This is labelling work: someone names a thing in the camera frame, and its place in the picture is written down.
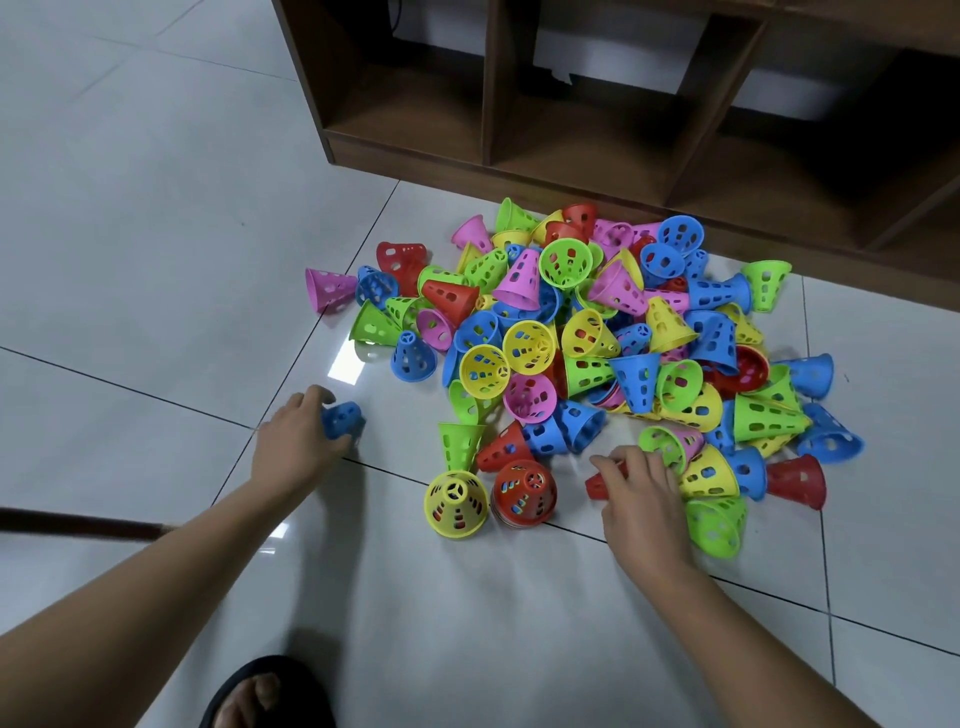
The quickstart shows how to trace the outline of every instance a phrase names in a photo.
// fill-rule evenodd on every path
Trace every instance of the hand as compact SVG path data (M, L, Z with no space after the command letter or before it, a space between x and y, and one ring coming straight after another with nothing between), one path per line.
M293 493L313 488L343 457L353 441L349 435L330 441L320 420L321 403L336 399L316 384L297 392L256 433L251 480Z
M626 462L627 477L614 460ZM660 453L621 447L610 457L594 455L590 462L603 475L610 494L602 514L607 544L647 598L673 580L698 572L677 476L663 466Z

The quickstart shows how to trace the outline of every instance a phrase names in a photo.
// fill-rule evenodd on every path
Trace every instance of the white tile floor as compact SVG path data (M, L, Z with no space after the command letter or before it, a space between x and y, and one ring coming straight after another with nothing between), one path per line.
M328 166L267 0L79 7L0 0L0 505L180 522L243 481L275 399L326 383L369 419L143 725L195 723L276 650L345 726L719 724L601 543L592 468L551 464L558 527L438 539L420 504L453 417L439 378L400 384L383 351L344 347L349 313L307 305L304 266L355 269L381 240L452 264L450 233L495 205ZM757 322L775 355L833 354L828 408L868 447L828 467L822 519L768 499L740 557L705 567L883 725L955 725L960 316L791 277ZM614 419L589 452L636 437ZM135 549L0 536L0 630Z

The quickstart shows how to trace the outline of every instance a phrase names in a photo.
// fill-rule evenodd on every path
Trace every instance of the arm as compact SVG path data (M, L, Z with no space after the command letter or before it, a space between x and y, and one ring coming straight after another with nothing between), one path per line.
M313 386L257 433L251 479L0 638L3 725L134 726L259 546L339 460Z
M626 461L627 477L611 458ZM611 458L591 458L610 492L607 542L696 663L728 723L877 728L697 569L677 478L660 455L618 448Z

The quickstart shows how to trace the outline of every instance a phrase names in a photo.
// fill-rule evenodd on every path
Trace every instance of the red plastic cone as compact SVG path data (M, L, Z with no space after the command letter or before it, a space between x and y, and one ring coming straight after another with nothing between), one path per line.
M423 297L431 302L455 328L473 313L480 297L479 288L457 283L428 280L423 285Z

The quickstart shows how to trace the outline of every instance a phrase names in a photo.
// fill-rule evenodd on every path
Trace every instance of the black sandal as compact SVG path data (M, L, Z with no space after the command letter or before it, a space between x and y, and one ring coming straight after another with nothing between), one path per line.
M206 706L200 728L213 728L217 711L227 697L244 680L255 675L273 673L280 681L280 700L269 713L256 703L256 728L336 728L330 702L324 687L317 682L310 668L299 660L284 655L258 657L234 672Z

